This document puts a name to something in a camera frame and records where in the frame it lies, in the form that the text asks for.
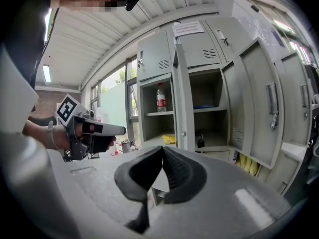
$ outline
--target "open locker door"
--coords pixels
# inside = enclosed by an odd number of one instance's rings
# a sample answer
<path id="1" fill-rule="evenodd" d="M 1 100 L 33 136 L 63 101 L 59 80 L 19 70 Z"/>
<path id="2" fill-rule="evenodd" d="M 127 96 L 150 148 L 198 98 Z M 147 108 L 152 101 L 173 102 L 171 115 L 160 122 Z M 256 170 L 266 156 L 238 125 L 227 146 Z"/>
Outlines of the open locker door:
<path id="1" fill-rule="evenodd" d="M 283 136 L 283 94 L 257 38 L 221 69 L 229 103 L 228 145 L 271 169 Z"/>
<path id="2" fill-rule="evenodd" d="M 193 101 L 186 58 L 181 44 L 175 45 L 172 79 L 174 85 L 174 104 L 178 148 L 195 151 L 195 129 Z"/>
<path id="3" fill-rule="evenodd" d="M 291 53 L 275 62 L 285 96 L 285 126 L 283 141 L 307 145 L 312 109 L 309 81 L 298 53 Z"/>

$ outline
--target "locker vent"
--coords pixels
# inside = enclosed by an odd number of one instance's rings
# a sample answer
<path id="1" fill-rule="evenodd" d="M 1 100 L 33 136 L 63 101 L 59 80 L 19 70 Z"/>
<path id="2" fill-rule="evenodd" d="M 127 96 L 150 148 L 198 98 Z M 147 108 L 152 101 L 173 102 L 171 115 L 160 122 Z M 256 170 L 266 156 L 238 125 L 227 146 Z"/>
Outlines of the locker vent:
<path id="1" fill-rule="evenodd" d="M 168 68 L 168 67 L 169 67 L 169 62 L 167 59 L 159 61 L 159 69 L 164 69 L 164 68 Z"/>
<path id="2" fill-rule="evenodd" d="M 205 58 L 216 58 L 216 53 L 214 49 L 203 50 Z"/>

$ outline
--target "window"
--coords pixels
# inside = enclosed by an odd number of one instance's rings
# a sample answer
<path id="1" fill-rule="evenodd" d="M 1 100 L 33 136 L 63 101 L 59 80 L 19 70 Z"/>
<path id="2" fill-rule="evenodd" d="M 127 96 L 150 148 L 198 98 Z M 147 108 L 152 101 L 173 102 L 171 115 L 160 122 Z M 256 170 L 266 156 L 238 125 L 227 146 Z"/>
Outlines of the window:
<path id="1" fill-rule="evenodd" d="M 125 65 L 102 81 L 101 94 L 125 82 Z"/>
<path id="2" fill-rule="evenodd" d="M 135 59 L 131 62 L 131 73 L 130 73 L 129 79 L 133 79 L 136 76 L 137 76 L 137 59 Z"/>
<path id="3" fill-rule="evenodd" d="M 125 109 L 125 65 L 121 65 L 114 73 L 101 83 L 100 107 L 106 121 L 112 125 L 127 127 Z M 128 139 L 128 134 L 116 136 L 118 141 Z"/>
<path id="4" fill-rule="evenodd" d="M 138 147 L 141 140 L 136 77 L 137 60 L 134 56 L 92 88 L 91 107 L 95 111 L 97 107 L 101 108 L 103 123 L 127 128 L 125 135 L 117 136 L 118 141 L 128 139 Z"/>
<path id="5" fill-rule="evenodd" d="M 130 104 L 130 115 L 131 117 L 137 117 L 138 114 L 138 97 L 137 97 L 137 85 L 136 83 L 130 86 L 131 92 L 131 104 Z"/>

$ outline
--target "plastic bottle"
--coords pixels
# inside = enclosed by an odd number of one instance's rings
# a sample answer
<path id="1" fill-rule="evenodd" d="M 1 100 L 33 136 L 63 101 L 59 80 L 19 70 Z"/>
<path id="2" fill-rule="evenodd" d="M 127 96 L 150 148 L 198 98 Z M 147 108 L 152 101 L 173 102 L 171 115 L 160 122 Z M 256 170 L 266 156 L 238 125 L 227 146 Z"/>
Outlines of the plastic bottle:
<path id="1" fill-rule="evenodd" d="M 158 91 L 156 95 L 156 100 L 158 102 L 158 112 L 166 112 L 166 100 L 165 94 L 162 90 L 161 83 L 158 83 Z"/>

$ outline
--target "yellow cloth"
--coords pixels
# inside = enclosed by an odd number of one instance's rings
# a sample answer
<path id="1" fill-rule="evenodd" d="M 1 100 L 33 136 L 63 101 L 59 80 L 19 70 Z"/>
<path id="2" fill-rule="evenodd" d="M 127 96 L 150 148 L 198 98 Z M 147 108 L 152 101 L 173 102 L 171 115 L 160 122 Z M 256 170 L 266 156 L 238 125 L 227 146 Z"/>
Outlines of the yellow cloth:
<path id="1" fill-rule="evenodd" d="M 164 140 L 164 144 L 174 144 L 175 142 L 175 136 L 170 136 L 170 135 L 163 135 L 162 136 Z"/>
<path id="2" fill-rule="evenodd" d="M 235 164 L 243 168 L 251 175 L 256 176 L 259 164 L 256 161 L 253 161 L 251 158 L 239 153 L 239 158 L 236 160 Z"/>
<path id="3" fill-rule="evenodd" d="M 258 171 L 258 163 L 256 161 L 252 161 L 250 168 L 249 168 L 249 173 L 252 175 L 256 175 Z"/>

